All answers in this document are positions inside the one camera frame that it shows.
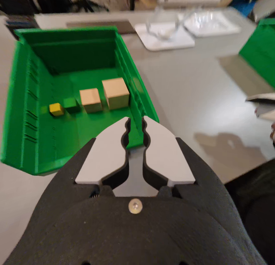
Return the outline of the clear plastic sheet packet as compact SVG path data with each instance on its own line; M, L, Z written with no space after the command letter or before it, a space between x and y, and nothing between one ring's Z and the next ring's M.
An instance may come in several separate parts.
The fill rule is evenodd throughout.
M221 11L215 10L195 11L184 20L183 25L197 38L231 35L241 31Z

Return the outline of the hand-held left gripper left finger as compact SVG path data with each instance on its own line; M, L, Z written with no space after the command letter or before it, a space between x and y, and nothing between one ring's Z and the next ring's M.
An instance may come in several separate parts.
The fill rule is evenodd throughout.
M95 139L75 182L77 184L107 185L112 189L123 184L129 176L129 144L131 119L124 117L104 129Z

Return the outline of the grey desk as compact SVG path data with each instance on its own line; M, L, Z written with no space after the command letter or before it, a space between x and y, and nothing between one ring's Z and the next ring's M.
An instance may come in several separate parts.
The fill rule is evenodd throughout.
M64 28L69 22L129 20L145 23L151 11L111 13L67 13L36 15L42 29ZM254 104L246 96L269 93L273 89L252 75L231 78L229 67L248 65L238 52L255 25L237 11L224 14L241 27L241 32L225 37L199 38L190 49L148 51L136 34L123 35L146 86L160 123L187 143L216 173L223 183L274 158L270 140L271 123L254 115ZM1 139L9 76L15 39L1 16ZM115 189L116 196L153 196L156 190L142 177L143 148L130 152L127 181ZM55 176L32 176L1 163L1 264L24 233L43 191Z

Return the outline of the green plastic bin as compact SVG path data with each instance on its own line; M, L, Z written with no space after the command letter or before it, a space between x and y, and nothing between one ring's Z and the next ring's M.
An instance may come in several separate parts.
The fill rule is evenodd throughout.
M272 88L275 88L275 19L263 19L239 51L239 55Z
M31 175L55 172L87 142L131 118L127 149L143 144L142 117L156 110L115 26L19 29L3 123L1 162ZM122 77L129 106L109 110L102 80ZM80 90L97 88L103 110L86 113ZM55 117L49 105L74 97L80 112Z

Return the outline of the medium wooden cube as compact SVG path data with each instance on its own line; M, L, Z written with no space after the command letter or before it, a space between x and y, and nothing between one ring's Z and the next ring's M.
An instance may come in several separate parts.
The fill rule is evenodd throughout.
M86 113L96 113L103 110L97 88L80 90L81 104Z

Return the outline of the large wooden cube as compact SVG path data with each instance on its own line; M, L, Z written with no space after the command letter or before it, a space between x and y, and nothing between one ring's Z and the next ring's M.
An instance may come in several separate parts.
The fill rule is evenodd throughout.
M129 106L130 93L122 77L102 80L102 85L109 110Z

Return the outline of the person's black sweater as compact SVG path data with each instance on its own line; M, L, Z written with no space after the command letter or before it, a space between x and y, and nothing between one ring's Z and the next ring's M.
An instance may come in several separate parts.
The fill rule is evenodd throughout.
M275 159L225 184L253 244L275 264Z

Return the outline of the yellow cube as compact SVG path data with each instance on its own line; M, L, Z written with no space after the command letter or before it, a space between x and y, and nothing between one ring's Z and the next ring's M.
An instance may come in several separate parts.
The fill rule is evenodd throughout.
M49 105L49 112L51 115L58 117L64 115L64 108L60 103L53 103Z

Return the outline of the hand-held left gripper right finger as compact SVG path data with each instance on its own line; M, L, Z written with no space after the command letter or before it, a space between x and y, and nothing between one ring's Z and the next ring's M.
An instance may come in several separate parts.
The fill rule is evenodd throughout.
M194 184L195 177L170 130L148 116L142 118L143 178L156 190L163 186Z

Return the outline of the green cube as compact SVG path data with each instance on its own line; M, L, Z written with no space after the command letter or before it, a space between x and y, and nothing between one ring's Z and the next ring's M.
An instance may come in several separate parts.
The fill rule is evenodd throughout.
M69 97L64 98L63 100L63 107L69 114L75 114L80 112L81 108L76 98Z

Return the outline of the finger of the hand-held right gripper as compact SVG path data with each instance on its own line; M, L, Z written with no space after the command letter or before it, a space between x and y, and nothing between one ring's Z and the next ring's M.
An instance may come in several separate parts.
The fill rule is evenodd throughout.
M246 102L275 102L275 93L252 95L246 98Z
M259 105L256 117L263 120L275 121L275 105Z

